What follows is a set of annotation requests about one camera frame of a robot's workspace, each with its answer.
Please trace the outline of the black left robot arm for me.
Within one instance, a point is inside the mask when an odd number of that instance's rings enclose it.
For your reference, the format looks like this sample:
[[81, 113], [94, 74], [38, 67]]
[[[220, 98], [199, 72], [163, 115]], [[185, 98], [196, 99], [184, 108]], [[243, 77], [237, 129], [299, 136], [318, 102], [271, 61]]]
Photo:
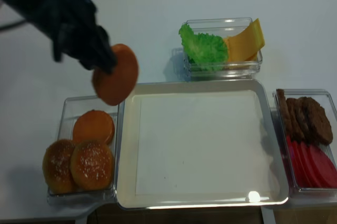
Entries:
[[26, 23], [35, 26], [52, 42], [53, 59], [64, 54], [91, 70], [111, 73], [117, 59], [105, 29], [96, 22], [96, 6], [91, 0], [2, 0], [23, 19], [1, 26], [8, 31]]

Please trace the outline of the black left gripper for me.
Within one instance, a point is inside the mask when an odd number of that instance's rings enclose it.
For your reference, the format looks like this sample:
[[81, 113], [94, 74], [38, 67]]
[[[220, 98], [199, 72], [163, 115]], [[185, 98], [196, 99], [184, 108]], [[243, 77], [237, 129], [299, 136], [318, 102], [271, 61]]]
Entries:
[[110, 74], [117, 59], [106, 30], [96, 23], [96, 7], [91, 0], [47, 0], [41, 20], [44, 33], [52, 41], [53, 59], [63, 54], [77, 59], [87, 70], [99, 68]]

